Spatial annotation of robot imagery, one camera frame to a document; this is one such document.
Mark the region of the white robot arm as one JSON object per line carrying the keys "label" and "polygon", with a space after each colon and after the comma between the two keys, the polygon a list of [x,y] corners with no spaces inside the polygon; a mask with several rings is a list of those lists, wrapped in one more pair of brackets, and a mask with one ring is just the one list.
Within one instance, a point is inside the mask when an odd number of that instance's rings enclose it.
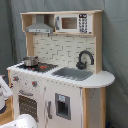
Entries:
{"label": "white robot arm", "polygon": [[[13,92],[0,75],[0,114],[6,110],[5,101],[13,95]],[[21,114],[15,120],[0,125],[0,128],[38,128],[35,119],[29,114]]]}

